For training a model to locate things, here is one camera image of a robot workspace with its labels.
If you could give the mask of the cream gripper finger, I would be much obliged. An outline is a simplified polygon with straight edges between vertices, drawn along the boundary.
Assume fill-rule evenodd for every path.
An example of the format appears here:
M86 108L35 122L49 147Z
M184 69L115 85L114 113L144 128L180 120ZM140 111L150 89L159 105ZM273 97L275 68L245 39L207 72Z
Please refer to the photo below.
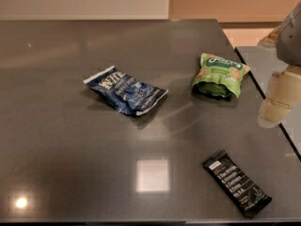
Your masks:
M263 128L273 128L301 102L301 67L289 65L281 73L273 72L265 96L258 124Z
M280 26L274 28L265 37L259 40L257 46L263 49L275 49L277 44L277 37L279 34Z

